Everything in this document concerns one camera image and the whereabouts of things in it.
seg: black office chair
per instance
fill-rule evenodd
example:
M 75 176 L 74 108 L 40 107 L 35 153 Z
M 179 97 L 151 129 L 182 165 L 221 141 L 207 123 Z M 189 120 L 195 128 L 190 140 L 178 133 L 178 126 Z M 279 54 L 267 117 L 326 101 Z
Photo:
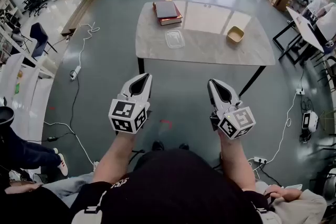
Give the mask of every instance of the black office chair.
M 43 0 L 25 0 L 22 4 L 26 5 L 24 10 L 29 10 L 29 17 L 34 11 L 34 16 L 36 16 L 36 14 L 39 16 L 40 10 L 47 7 L 47 3 L 43 3 Z
M 48 42 L 48 36 L 44 29 L 42 28 L 42 25 L 40 23 L 35 23 L 32 25 L 30 29 L 30 37 L 37 40 L 37 44 L 35 46 L 35 49 L 31 56 L 33 58 L 41 56 L 43 54 L 43 51 L 48 54 L 48 52 L 45 51 L 45 47 L 48 44 L 55 52 L 57 50 L 54 49 L 54 47 Z

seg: person's hand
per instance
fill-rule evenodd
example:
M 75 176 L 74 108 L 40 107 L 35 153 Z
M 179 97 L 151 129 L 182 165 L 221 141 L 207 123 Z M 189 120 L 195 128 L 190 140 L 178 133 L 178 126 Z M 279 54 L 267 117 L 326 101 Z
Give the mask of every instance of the person's hand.
M 268 195 L 273 198 L 284 198 L 286 201 L 294 201 L 297 200 L 300 195 L 302 194 L 302 191 L 295 189 L 295 188 L 280 188 L 277 185 L 271 185 L 269 186 L 265 192 L 264 196 Z
M 27 193 L 43 185 L 42 183 L 27 184 L 23 186 L 11 186 L 5 189 L 6 194 Z

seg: white power cable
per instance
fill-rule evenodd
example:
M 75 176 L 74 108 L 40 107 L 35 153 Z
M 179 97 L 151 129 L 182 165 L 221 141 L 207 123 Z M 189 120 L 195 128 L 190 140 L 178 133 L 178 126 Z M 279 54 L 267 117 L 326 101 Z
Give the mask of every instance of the white power cable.
M 73 133 L 73 134 L 75 135 L 75 137 L 77 138 L 77 140 L 78 140 L 80 146 L 82 147 L 83 151 L 85 152 L 85 154 L 86 154 L 88 160 L 89 160 L 90 163 L 93 165 L 93 162 L 91 161 L 91 159 L 90 159 L 88 153 L 86 152 L 85 148 L 83 147 L 82 143 L 80 142 L 80 140 L 79 140 L 77 134 L 75 134 L 75 132 L 70 128 L 70 126 L 69 126 L 68 124 L 66 124 L 66 123 L 61 123 L 61 122 L 54 122 L 54 123 L 44 122 L 44 123 L 47 124 L 47 125 L 49 125 L 49 126 L 53 126 L 53 125 L 55 125 L 55 124 L 60 124 L 60 125 L 65 125 L 67 128 L 69 128 L 69 130 L 71 131 L 71 133 Z
M 95 32 L 98 32 L 99 30 L 100 30 L 100 27 L 96 27 L 96 28 L 94 28 L 94 24 L 95 24 L 96 22 L 94 22 L 93 23 L 93 25 L 91 26 L 91 25 L 89 25 L 89 24 L 82 24 L 82 25 L 87 25 L 87 26 L 89 26 L 91 29 L 88 29 L 88 33 L 89 33 L 89 37 L 86 37 L 86 38 L 83 38 L 83 48 L 82 48 L 82 50 L 80 51 L 80 53 L 79 53 L 79 57 L 78 57 L 78 60 L 79 60 L 79 66 L 81 67 L 81 62 L 80 62 L 80 58 L 81 58 L 81 55 L 82 55 L 82 52 L 84 51 L 84 47 L 85 47 L 85 40 L 87 40 L 87 39 L 90 39 L 91 37 L 92 37 L 92 33 L 95 33 Z
M 289 113 L 289 111 L 290 111 L 290 110 L 293 108 L 293 106 L 294 106 L 294 100 L 295 100 L 296 95 L 297 95 L 297 93 L 295 93 L 295 95 L 294 95 L 293 102 L 292 102 L 292 106 L 291 106 L 290 109 L 287 111 L 287 118 L 286 118 L 285 125 L 284 125 L 284 127 L 283 127 L 282 138 L 281 138 L 281 140 L 280 140 L 278 150 L 277 150 L 276 153 L 274 154 L 273 158 L 272 158 L 270 161 L 268 161 L 267 163 L 265 163 L 265 165 L 268 164 L 268 163 L 270 163 L 270 162 L 272 162 L 272 161 L 275 159 L 275 157 L 277 156 L 277 154 L 279 153 L 279 151 L 280 151 L 280 147 L 281 147 L 282 141 L 283 141 L 283 139 L 284 139 L 284 135 L 285 135 L 285 129 L 286 129 L 286 127 L 289 127 L 289 126 L 291 125 L 291 122 L 292 122 L 291 118 L 288 117 L 288 113 Z M 257 168 L 253 169 L 253 171 L 256 171 L 256 172 L 257 172 L 257 170 L 261 167 L 261 165 L 263 165 L 263 163 L 260 164 Z

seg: marble tabletop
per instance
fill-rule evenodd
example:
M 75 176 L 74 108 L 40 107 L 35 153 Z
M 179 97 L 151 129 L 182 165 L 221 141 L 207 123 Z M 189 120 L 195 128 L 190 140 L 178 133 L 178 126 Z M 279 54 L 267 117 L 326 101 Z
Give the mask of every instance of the marble tabletop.
M 256 17 L 228 7 L 174 1 L 183 18 L 181 23 L 161 26 L 152 2 L 144 4 L 137 25 L 135 50 L 138 58 L 220 63 L 227 65 L 271 66 L 275 59 L 269 39 Z M 232 26 L 245 34 L 233 45 L 226 40 Z M 185 46 L 170 48 L 166 32 L 178 30 Z

